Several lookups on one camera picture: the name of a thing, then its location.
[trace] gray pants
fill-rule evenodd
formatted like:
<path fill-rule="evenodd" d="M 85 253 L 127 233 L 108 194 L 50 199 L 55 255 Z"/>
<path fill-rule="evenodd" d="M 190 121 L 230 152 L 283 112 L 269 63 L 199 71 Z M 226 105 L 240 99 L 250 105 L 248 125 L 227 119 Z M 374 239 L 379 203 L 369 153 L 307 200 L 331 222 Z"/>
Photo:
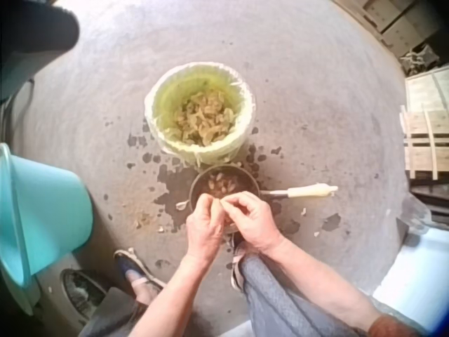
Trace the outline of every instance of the gray pants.
<path fill-rule="evenodd" d="M 305 299 L 285 290 L 257 256 L 241 262 L 244 293 L 257 337 L 365 336 Z M 117 288 L 111 288 L 81 337 L 127 336 L 146 305 Z"/>

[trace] white handle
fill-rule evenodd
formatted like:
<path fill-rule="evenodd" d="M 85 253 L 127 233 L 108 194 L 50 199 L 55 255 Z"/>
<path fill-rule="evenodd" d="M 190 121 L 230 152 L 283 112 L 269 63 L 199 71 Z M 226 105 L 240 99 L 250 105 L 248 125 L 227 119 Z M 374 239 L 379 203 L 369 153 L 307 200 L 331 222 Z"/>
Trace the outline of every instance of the white handle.
<path fill-rule="evenodd" d="M 298 197 L 327 197 L 333 192 L 338 191 L 338 186 L 329 186 L 328 184 L 315 184 L 304 187 L 292 187 L 287 190 L 289 198 Z"/>

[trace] person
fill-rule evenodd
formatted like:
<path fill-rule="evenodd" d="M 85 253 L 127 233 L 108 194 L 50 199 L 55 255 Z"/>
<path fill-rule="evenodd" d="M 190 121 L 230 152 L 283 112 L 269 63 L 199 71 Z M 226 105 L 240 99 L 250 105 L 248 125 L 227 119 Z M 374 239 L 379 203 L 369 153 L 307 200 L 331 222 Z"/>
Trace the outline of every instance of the person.
<path fill-rule="evenodd" d="M 136 300 L 111 289 L 80 336 L 182 336 L 199 285 L 222 240 L 225 219 L 238 227 L 232 284 L 246 296 L 253 332 L 260 336 L 418 336 L 382 315 L 367 296 L 286 239 L 268 203 L 240 192 L 221 200 L 203 194 L 187 218 L 188 249 L 175 274 L 163 284 L 131 253 L 115 257 Z M 265 259 L 276 263 L 301 296 L 283 288 Z"/>

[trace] clear plastic bag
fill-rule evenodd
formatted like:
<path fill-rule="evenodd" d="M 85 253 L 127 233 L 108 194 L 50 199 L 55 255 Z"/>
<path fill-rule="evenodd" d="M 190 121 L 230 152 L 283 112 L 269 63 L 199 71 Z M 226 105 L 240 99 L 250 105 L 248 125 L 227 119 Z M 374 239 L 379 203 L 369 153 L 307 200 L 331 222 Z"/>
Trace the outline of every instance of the clear plastic bag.
<path fill-rule="evenodd" d="M 175 128 L 175 112 L 199 91 L 222 91 L 236 114 L 228 136 L 208 146 L 188 145 L 167 132 Z M 255 99 L 249 86 L 232 68 L 215 62 L 191 62 L 166 72 L 145 98 L 145 118 L 162 150 L 190 164 L 222 164 L 235 157 L 255 119 Z"/>

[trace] forearm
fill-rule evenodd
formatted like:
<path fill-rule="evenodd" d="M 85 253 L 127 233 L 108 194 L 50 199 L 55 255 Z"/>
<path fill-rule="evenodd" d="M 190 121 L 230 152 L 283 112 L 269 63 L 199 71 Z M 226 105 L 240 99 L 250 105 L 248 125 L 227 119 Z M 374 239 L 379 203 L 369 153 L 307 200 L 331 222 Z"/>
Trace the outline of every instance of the forearm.
<path fill-rule="evenodd" d="M 184 257 L 167 286 L 150 304 L 130 336 L 182 336 L 207 269 L 207 265 Z"/>
<path fill-rule="evenodd" d="M 281 266 L 304 296 L 349 326 L 368 331 L 380 316 L 364 294 L 291 241 L 285 239 L 265 253 Z"/>

